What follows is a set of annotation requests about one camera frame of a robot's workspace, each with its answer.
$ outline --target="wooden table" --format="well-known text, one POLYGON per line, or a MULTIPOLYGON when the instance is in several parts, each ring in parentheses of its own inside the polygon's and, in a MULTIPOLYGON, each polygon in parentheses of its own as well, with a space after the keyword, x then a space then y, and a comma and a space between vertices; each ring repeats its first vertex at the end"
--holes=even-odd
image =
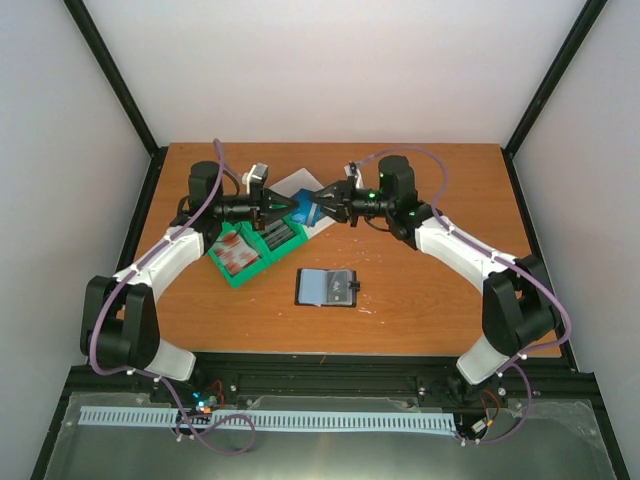
MULTIPOLYGON (((322 184, 344 178, 343 166, 385 144, 226 144, 227 161, 239 172, 269 165, 267 186, 306 167, 322 184)), ((439 207, 485 243, 521 256, 529 253, 498 145, 435 144, 450 173, 439 207)), ((429 202, 442 175, 432 160, 407 152, 420 196, 429 202)), ((193 163, 214 159, 210 144, 172 144, 140 241, 148 250, 174 218, 187 193, 193 163)), ((364 169, 377 185, 377 166, 364 169)), ((225 183, 225 190, 232 186, 225 183)), ((158 303, 163 338, 190 350, 458 355, 481 334, 478 292, 432 257, 416 252, 364 222, 336 224, 232 289, 205 256, 167 289, 158 303), (362 290, 356 308, 317 308, 293 303, 301 267, 352 268, 362 290)))

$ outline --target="white vent grille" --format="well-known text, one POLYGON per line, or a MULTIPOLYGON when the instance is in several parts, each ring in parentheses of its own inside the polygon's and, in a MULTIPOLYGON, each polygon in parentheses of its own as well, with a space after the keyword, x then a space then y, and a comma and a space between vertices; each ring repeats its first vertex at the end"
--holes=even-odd
MULTIPOLYGON (((194 419, 196 428, 206 428, 221 418, 242 413, 253 420, 256 430, 269 432, 401 432, 451 435, 455 431, 449 413, 353 413, 291 412, 267 410, 218 410, 211 418, 194 419)), ((177 409, 82 407, 79 425, 114 427, 175 427, 177 409)), ((245 422, 233 418, 218 428, 249 430, 245 422)))

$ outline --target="wooden tabletop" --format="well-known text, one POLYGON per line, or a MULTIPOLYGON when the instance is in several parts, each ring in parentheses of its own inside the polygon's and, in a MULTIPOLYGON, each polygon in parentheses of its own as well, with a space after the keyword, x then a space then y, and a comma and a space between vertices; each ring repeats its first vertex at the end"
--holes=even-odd
MULTIPOLYGON (((323 185, 344 178, 343 167, 388 144, 226 144, 238 172, 269 165, 267 186, 299 168, 323 185)), ((446 163, 449 190, 439 204, 458 226, 493 247, 529 253, 498 145, 426 145, 446 163)), ((406 152, 420 198, 429 202, 442 181, 432 160, 406 152)), ((160 239, 187 194, 190 167, 213 160, 210 144, 169 148, 140 241, 138 256, 160 239)), ((377 185, 377 166, 363 171, 377 185)), ((225 183, 225 191, 232 192, 225 183)), ((158 303, 163 338, 190 350, 458 355, 481 334, 479 293, 432 257, 364 222, 335 224, 237 289, 204 256, 189 266, 158 303), (362 290, 356 308, 295 306, 301 267, 350 268, 362 290)))

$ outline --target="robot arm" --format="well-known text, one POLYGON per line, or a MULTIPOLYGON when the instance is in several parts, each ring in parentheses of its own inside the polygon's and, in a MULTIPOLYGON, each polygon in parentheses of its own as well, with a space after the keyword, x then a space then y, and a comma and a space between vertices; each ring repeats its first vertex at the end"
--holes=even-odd
POLYGON ((162 240, 137 264, 111 278, 98 276, 89 282, 80 338, 85 355, 89 354, 91 335, 106 299, 118 283, 126 281, 105 317, 96 349, 98 363, 127 365, 175 380, 189 380, 195 356, 160 337, 156 302, 185 268, 213 246, 223 222, 248 221, 255 230, 262 230, 298 206, 294 200, 264 188, 268 169, 257 164, 245 177, 246 195, 238 191, 225 196, 219 188, 204 213, 184 228, 209 197, 218 169, 214 162, 195 164, 189 176, 189 206, 182 210, 181 201, 178 216, 162 240))
MULTIPOLYGON (((504 265, 494 261, 496 255, 515 262, 541 281, 550 281, 541 260, 529 256, 516 259, 496 251, 455 228, 452 235, 434 216, 430 205, 418 199, 413 170, 406 157, 392 155, 378 164, 378 190, 363 189, 360 172, 348 167, 348 177, 316 192, 313 201, 322 212, 337 222, 384 218, 391 234, 408 246, 432 255, 470 282, 483 296, 483 334, 457 361, 465 385, 478 385, 493 375, 513 355, 538 340, 560 324, 560 315, 535 287, 518 278, 504 265), (472 240, 492 256, 487 257, 461 240, 472 240)), ((452 225, 441 212, 446 225, 452 225)))

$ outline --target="gray wall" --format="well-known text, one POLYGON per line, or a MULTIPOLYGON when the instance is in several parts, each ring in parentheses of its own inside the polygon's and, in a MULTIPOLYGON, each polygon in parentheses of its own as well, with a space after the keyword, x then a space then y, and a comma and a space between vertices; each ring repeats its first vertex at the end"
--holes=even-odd
POLYGON ((584 0, 87 0, 159 142, 505 142, 584 0))
POLYGON ((146 153, 62 1, 0 15, 0 465, 28 478, 69 366, 84 287, 113 272, 146 153))
POLYGON ((516 158, 553 283, 640 478, 640 2, 609 2, 516 158))

